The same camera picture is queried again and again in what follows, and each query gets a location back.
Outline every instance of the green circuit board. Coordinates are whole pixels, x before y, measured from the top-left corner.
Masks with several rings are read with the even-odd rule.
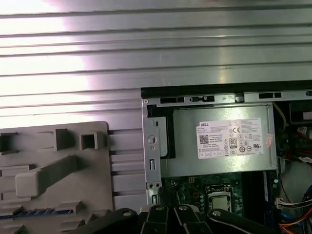
[[[209,210],[207,186],[229,184],[233,188],[232,212],[243,216],[241,180],[241,173],[163,178],[161,193],[168,195],[166,202],[169,204],[174,204],[179,199],[181,204],[195,205],[204,214]]]

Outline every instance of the sheet metal panel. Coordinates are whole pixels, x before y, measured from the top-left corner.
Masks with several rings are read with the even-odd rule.
[[[106,121],[115,207],[139,210],[139,89],[311,79],[311,23],[312,0],[0,1],[0,127]]]

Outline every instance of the white label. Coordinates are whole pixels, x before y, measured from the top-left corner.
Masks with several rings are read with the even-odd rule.
[[[304,113],[303,113],[303,119],[304,119],[304,120],[310,120],[310,119],[312,119],[312,112],[304,112]]]
[[[303,162],[312,163],[312,159],[309,157],[298,157],[298,159],[300,159]]]
[[[265,141],[265,146],[270,147],[272,143],[273,135],[268,133],[267,140]]]
[[[196,131],[199,159],[263,154],[259,118],[200,122]]]

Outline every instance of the blue connector strip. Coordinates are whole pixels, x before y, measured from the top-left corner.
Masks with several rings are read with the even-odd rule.
[[[35,217],[35,216],[43,216],[43,215],[64,215],[64,214],[71,214],[73,210],[62,210],[56,211],[53,208],[47,209],[34,209],[34,210],[21,210],[14,215],[4,215],[0,216],[0,219],[8,219],[8,218],[25,218],[25,217]]]

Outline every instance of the connector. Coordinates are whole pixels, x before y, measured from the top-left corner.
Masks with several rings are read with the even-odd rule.
[[[280,198],[280,197],[277,197],[277,198],[275,199],[274,204],[275,204],[275,207],[276,207],[277,209],[282,209],[282,206],[280,206],[280,202],[281,202],[281,201],[283,201],[283,199]]]

